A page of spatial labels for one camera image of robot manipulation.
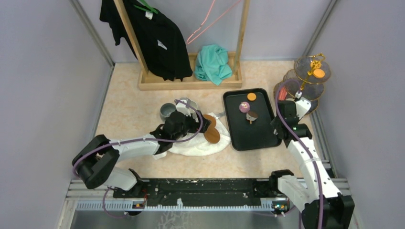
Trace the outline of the red cake slice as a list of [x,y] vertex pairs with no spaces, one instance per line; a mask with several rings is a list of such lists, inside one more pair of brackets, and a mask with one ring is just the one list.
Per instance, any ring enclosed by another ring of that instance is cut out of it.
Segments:
[[288,94],[288,93],[287,93],[285,87],[282,87],[282,88],[279,90],[279,93],[278,93],[278,96],[277,96],[278,100],[284,101],[284,100],[286,99],[286,97],[287,97],[287,94]]

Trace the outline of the chocolate biscuit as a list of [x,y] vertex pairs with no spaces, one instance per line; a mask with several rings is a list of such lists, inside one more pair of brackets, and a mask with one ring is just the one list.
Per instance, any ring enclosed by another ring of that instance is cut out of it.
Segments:
[[254,111],[248,111],[246,113],[246,119],[252,124],[258,118],[258,114]]

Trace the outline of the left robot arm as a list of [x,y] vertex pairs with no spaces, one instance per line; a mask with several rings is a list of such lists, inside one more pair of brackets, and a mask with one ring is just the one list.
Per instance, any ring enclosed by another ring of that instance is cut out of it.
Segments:
[[106,185],[124,190],[131,197],[142,194],[143,184],[133,169],[121,169],[118,162],[138,156],[157,156],[171,149],[174,143],[189,141],[206,132],[213,121],[197,112],[197,118],[175,111],[154,131],[142,137],[123,141],[94,137],[72,160],[73,173],[87,189]]

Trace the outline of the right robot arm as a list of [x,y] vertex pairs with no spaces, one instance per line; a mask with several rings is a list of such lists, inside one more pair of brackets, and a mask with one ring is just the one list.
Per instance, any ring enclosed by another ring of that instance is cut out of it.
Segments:
[[269,177],[269,191],[275,197],[285,195],[293,202],[306,229],[347,229],[355,203],[333,183],[319,158],[309,128],[300,123],[310,107],[310,101],[305,98],[276,102],[277,115],[271,125],[298,162],[305,184],[290,170],[278,170]]

